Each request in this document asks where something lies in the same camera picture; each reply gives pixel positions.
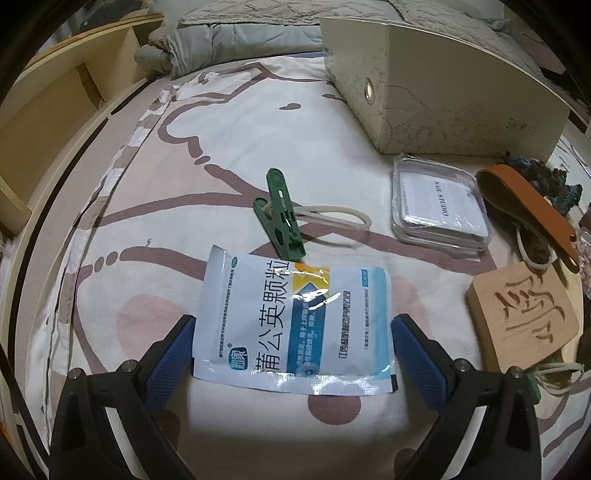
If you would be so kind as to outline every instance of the rubber band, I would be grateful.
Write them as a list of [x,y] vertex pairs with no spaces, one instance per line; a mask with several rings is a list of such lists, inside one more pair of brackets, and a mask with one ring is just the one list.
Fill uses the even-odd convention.
[[[575,379],[574,382],[569,381],[568,386],[565,388],[556,388],[550,381],[546,379],[547,374],[556,374],[561,372],[579,372],[580,375]],[[585,372],[585,368],[583,364],[578,364],[576,362],[570,363],[552,363],[552,364],[538,364],[534,367],[533,373],[536,381],[542,386],[547,392],[552,393],[553,395],[561,395],[568,391],[570,391],[575,383],[577,383],[581,378],[583,378],[583,374]]]
[[517,228],[517,248],[519,249],[519,254],[521,255],[521,258],[523,259],[523,261],[527,264],[528,267],[530,267],[532,270],[540,270],[542,272],[545,272],[546,270],[548,270],[550,268],[550,266],[552,265],[552,263],[554,262],[554,260],[556,260],[556,255],[554,253],[554,250],[552,249],[551,246],[549,246],[548,242],[546,242],[546,240],[540,236],[538,236],[535,232],[534,235],[541,240],[542,242],[545,243],[545,245],[548,247],[548,250],[550,251],[550,259],[544,263],[544,264],[539,264],[534,262],[527,254],[527,252],[525,251],[525,248],[523,246],[523,240],[521,239],[521,224],[519,223],[515,223],[514,224],[515,227]]
[[[329,215],[321,215],[320,212],[344,213],[357,217],[359,222],[342,220]],[[320,223],[321,225],[337,226],[349,230],[369,230],[372,225],[371,218],[359,210],[348,207],[334,207],[329,205],[311,205],[306,207],[294,207],[294,213],[298,220],[304,222]]]

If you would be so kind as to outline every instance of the green clip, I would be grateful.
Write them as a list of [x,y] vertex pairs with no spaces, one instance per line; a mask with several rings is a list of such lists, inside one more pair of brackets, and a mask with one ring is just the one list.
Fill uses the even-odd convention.
[[306,254],[306,250],[281,170],[269,169],[267,186],[271,201],[259,197],[252,202],[252,207],[279,258],[297,262]]
[[530,385],[531,399],[533,400],[534,405],[537,405],[540,403],[540,400],[542,400],[542,394],[540,393],[538,381],[535,379],[533,372],[527,372],[527,381]]

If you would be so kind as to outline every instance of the patterned bedsheet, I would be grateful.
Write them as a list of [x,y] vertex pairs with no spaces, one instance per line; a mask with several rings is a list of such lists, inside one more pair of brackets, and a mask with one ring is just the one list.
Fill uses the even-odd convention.
[[[394,312],[412,315],[452,358],[481,367],[464,295],[474,275],[512,261],[509,244],[496,235],[480,258],[459,260],[398,242],[390,228],[392,158],[376,153],[327,81],[323,59],[245,61],[163,90],[81,213],[30,343],[27,401],[46,441],[70,368],[112,371],[141,357],[182,314],[195,314],[213,244],[275,256],[252,210],[270,167],[283,171],[294,202],[352,207],[374,221],[370,232],[303,225],[307,263],[386,268]],[[397,375],[397,392],[370,397],[271,393],[186,375],[154,421],[197,478],[391,479],[436,419],[399,366]],[[589,375],[568,394],[543,392],[544,479],[587,428],[590,394]],[[120,424],[115,429],[121,437]],[[124,454],[144,476],[129,448]]]

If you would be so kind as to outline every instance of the wooden tag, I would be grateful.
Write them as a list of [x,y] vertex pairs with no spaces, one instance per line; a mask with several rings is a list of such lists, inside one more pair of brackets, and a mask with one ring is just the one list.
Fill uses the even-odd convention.
[[558,274],[524,262],[477,275],[466,293],[486,368],[527,369],[572,340],[579,330]]

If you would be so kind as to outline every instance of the brown wavy pattern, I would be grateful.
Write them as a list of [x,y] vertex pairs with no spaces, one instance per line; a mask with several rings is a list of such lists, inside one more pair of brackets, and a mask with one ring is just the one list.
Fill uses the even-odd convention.
[[[206,172],[212,177],[223,181],[226,185],[236,190],[240,194],[231,193],[191,193],[175,197],[172,199],[156,200],[154,202],[144,203],[120,212],[111,213],[99,219],[96,226],[105,226],[110,223],[120,222],[129,218],[134,218],[148,213],[161,210],[176,208],[186,205],[214,205],[214,206],[236,206],[252,207],[252,201],[256,197],[268,196],[267,192],[260,190],[242,180],[230,170],[225,170],[217,165],[206,165]],[[338,227],[319,225],[317,223],[308,223],[300,228],[304,239],[316,241],[330,233],[336,233],[350,240],[367,245],[375,250],[386,253],[393,253],[408,258],[416,258],[425,262],[432,263],[444,270],[465,273],[468,275],[478,275],[496,268],[488,250],[480,255],[480,261],[454,258],[445,252],[433,250],[431,248],[421,247],[419,245],[404,244],[393,237],[376,232],[354,231]],[[270,253],[272,246],[263,245],[254,250],[255,255],[264,255],[264,252]]]
[[[167,117],[164,119],[164,122],[158,128],[158,136],[160,140],[170,143],[170,144],[187,144],[187,148],[189,149],[189,155],[192,158],[199,158],[203,155],[203,149],[199,144],[199,137],[197,135],[192,135],[190,137],[174,137],[168,133],[168,126],[179,117],[183,113],[192,110],[193,108],[197,108],[200,106],[207,106],[213,104],[223,104],[228,103],[232,99],[236,98],[242,92],[248,90],[250,87],[256,85],[263,80],[271,79],[271,80],[281,80],[284,82],[321,82],[321,80],[316,79],[290,79],[287,77],[282,77],[276,75],[275,73],[268,70],[262,63],[255,61],[253,63],[247,63],[244,65],[239,65],[237,67],[232,67],[230,69],[219,70],[217,73],[218,75],[230,75],[234,73],[242,73],[242,72],[252,72],[253,70],[258,70],[260,73],[255,77],[251,78],[250,80],[246,81],[239,87],[237,87],[232,93],[217,93],[217,92],[207,92],[207,93],[200,93],[198,95],[194,95],[194,98],[207,98],[207,99],[214,99],[214,100],[198,100],[197,102],[193,103],[186,103],[183,106],[180,106],[176,110],[173,110]],[[197,81],[199,83],[206,83],[205,78],[198,77]]]
[[92,275],[94,267],[92,265],[84,265],[80,267],[78,271],[78,279],[76,281],[76,288],[74,290],[74,306],[72,311],[72,328],[74,329],[74,334],[78,338],[78,342],[80,343],[80,348],[84,353],[86,361],[88,362],[88,366],[90,367],[90,371],[94,374],[101,374],[105,373],[107,369],[100,361],[99,357],[95,353],[95,351],[90,346],[90,342],[88,341],[88,337],[86,336],[86,332],[82,327],[82,321],[80,320],[80,315],[78,314],[78,304],[76,301],[76,297],[78,295],[78,288],[80,284],[84,282],[88,277]]
[[558,421],[558,418],[566,408],[566,404],[569,400],[571,395],[576,395],[577,393],[581,393],[587,389],[591,388],[591,377],[584,378],[576,383],[573,384],[572,388],[563,394],[555,395],[550,392],[550,395],[553,397],[561,397],[559,404],[556,406],[556,409],[552,412],[552,415],[546,419],[538,419],[538,430],[540,434],[547,432],[550,430],[554,424]]
[[577,430],[583,428],[585,424],[585,419],[587,418],[587,412],[589,411],[589,407],[591,406],[591,395],[587,401],[587,407],[583,413],[583,416],[578,419],[576,422],[572,423],[565,430],[558,435],[554,440],[552,440],[546,447],[542,453],[542,456],[546,458],[554,449],[557,449],[568,437],[570,437],[573,433]]
[[[198,280],[203,280],[203,277],[205,276],[205,268],[207,267],[207,262],[204,262],[203,260],[189,257],[188,255],[184,255],[168,248],[157,247],[129,247],[124,249],[118,256],[117,252],[111,252],[107,256],[106,265],[113,265],[117,259],[123,262],[137,261],[160,265],[162,267],[171,268],[172,270],[176,270],[177,272],[192,278],[196,278]],[[80,348],[82,349],[86,361],[88,362],[90,371],[93,374],[98,374],[105,373],[107,370],[88,341],[88,337],[86,336],[86,332],[82,326],[82,321],[80,320],[80,315],[78,314],[78,305],[76,303],[78,288],[82,282],[92,275],[93,272],[93,265],[84,265],[80,267],[78,272],[78,279],[76,282],[76,288],[74,290],[72,326],[74,329],[74,334],[80,343]]]
[[341,102],[343,102],[343,103],[345,103],[345,104],[347,103],[347,102],[345,101],[345,99],[343,99],[343,98],[339,98],[339,97],[337,97],[337,96],[333,95],[332,93],[325,93],[325,94],[323,95],[323,97],[324,97],[324,98],[328,98],[328,99],[330,99],[330,100],[339,100],[339,101],[341,101]]
[[[151,106],[148,108],[148,110],[155,111],[161,105],[163,105],[163,103],[161,103],[159,100],[155,100],[151,104]],[[148,116],[149,121],[147,123],[139,121],[138,125],[143,123],[144,125],[146,125],[146,124],[151,125],[151,127],[153,128],[156,125],[159,116],[161,116],[161,115],[151,114]],[[122,151],[121,151],[119,158],[117,158],[115,160],[113,167],[114,168],[127,168],[138,151],[139,151],[139,147],[131,147],[129,144],[125,144],[122,147]],[[105,184],[106,177],[107,177],[107,175],[103,176],[103,178],[101,179],[100,186],[97,189],[95,189],[95,192],[93,193],[89,203],[86,205],[85,210],[76,219],[76,224],[75,224],[76,231],[91,229],[93,227],[93,225],[95,224],[97,218],[99,217],[100,211],[102,210],[104,205],[106,205],[106,202],[108,201],[108,199],[111,197],[110,195],[108,197],[99,196],[100,191],[102,190],[102,187]],[[82,323],[80,322],[80,318],[78,315],[77,306],[76,306],[76,293],[77,293],[78,286],[80,285],[80,283],[82,281],[84,281],[92,273],[93,266],[90,265],[90,272],[89,273],[87,273],[88,272],[87,267],[88,267],[88,265],[80,267],[78,269],[78,275],[70,275],[70,274],[64,273],[64,279],[67,280],[67,283],[62,284],[62,287],[60,289],[60,302],[61,302],[62,297],[64,297],[65,302],[64,302],[63,306],[58,304],[58,309],[60,311],[58,319],[63,318],[65,323],[69,323],[70,321],[74,322],[74,325],[73,325],[74,333],[79,338],[81,345],[83,343],[88,344],[88,339],[86,338],[86,334],[84,332],[84,329],[82,328]],[[89,352],[92,352],[92,349],[90,348],[89,344],[87,345],[87,350]],[[93,362],[95,368],[100,369],[102,367],[104,369],[104,366],[100,363],[100,361],[98,360],[97,357],[95,359],[93,359],[92,355],[91,355],[91,357],[88,360],[89,360],[89,363]]]
[[171,268],[188,277],[203,280],[207,262],[184,255],[175,250],[158,247],[129,247],[121,252],[119,260],[136,261]]
[[299,110],[301,105],[299,103],[288,103],[285,106],[280,106],[279,110]]

